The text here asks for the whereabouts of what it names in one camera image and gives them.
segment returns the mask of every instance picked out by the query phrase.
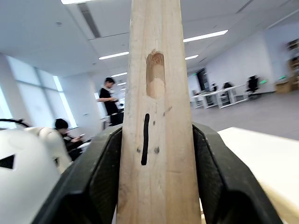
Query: wooden plank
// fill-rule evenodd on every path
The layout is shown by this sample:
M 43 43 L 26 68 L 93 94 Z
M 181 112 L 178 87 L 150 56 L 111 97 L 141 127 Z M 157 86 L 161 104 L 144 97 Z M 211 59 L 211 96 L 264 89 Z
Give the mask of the wooden plank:
M 200 224 L 179 0 L 132 2 L 122 133 L 117 224 Z

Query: floor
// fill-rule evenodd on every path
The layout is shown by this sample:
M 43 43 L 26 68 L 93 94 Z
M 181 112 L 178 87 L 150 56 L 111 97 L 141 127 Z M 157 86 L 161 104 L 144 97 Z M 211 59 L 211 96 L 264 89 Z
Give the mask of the floor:
M 299 140 L 299 91 L 266 94 L 221 110 L 192 108 L 192 119 L 215 131 L 239 127 Z

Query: white desk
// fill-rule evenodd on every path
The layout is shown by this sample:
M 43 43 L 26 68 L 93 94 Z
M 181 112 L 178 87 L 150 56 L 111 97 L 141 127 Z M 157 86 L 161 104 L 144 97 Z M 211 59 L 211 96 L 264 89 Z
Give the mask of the white desk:
M 238 104 L 240 102 L 246 101 L 246 100 L 248 100 L 248 95 L 245 91 L 243 93 L 244 99 L 239 100 L 239 101 L 237 101 L 236 94 L 235 94 L 235 90 L 237 88 L 244 87 L 244 86 L 246 86 L 246 85 L 233 86 L 233 87 L 226 88 L 226 89 L 223 89 L 223 90 L 217 90 L 217 91 L 214 91 L 214 92 L 208 92 L 208 93 L 203 93 L 203 94 L 199 94 L 197 96 L 194 96 L 192 98 L 196 102 L 196 107 L 195 108 L 200 107 L 199 105 L 197 105 L 197 101 L 202 101 L 203 106 L 204 106 L 205 109 L 210 108 L 210 107 L 214 107 L 214 106 L 219 106 L 219 109 L 222 109 L 222 108 L 232 106 L 232 105 Z M 228 104 L 228 105 L 223 105 L 223 102 L 222 102 L 222 99 L 221 99 L 221 95 L 225 92 L 228 93 L 228 97 L 229 97 L 229 101 L 230 101 L 230 104 Z M 212 99 L 212 104 L 211 105 L 209 105 L 207 103 L 207 99 L 206 99 L 207 97 L 211 97 L 211 99 Z
M 299 141 L 231 127 L 218 132 L 252 171 L 281 217 L 299 223 Z

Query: air vent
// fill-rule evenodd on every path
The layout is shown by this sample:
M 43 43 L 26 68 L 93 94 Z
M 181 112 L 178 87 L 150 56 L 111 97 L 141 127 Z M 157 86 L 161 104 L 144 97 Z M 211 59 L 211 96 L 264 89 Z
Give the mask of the air vent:
M 89 26 L 90 30 L 92 31 L 94 38 L 100 38 L 100 33 L 97 26 L 94 23 L 93 16 L 91 15 L 89 8 L 86 3 L 78 4 L 78 8 L 82 13 L 87 25 Z
M 249 0 L 248 2 L 246 2 L 246 4 L 244 6 L 242 6 L 242 8 L 240 8 L 236 13 L 240 13 L 242 12 L 247 6 L 249 6 L 251 3 L 253 2 L 253 0 Z
M 0 168 L 7 168 L 7 169 L 13 169 L 14 168 L 14 155 L 11 155 L 9 157 L 3 158 L 0 160 Z

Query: window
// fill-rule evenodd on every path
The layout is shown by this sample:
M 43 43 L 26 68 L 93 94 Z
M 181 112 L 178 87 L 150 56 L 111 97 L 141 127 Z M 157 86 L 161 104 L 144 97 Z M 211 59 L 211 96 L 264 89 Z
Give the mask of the window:
M 53 127 L 54 120 L 62 118 L 70 127 L 77 127 L 58 77 L 15 58 L 8 56 L 7 59 L 18 82 L 32 126 Z
M 0 87 L 0 118 L 2 118 L 2 119 L 12 118 L 1 87 Z M 10 122 L 0 122 L 0 128 L 14 129 L 14 128 L 16 128 L 16 125 L 15 125 L 15 123 L 10 123 Z

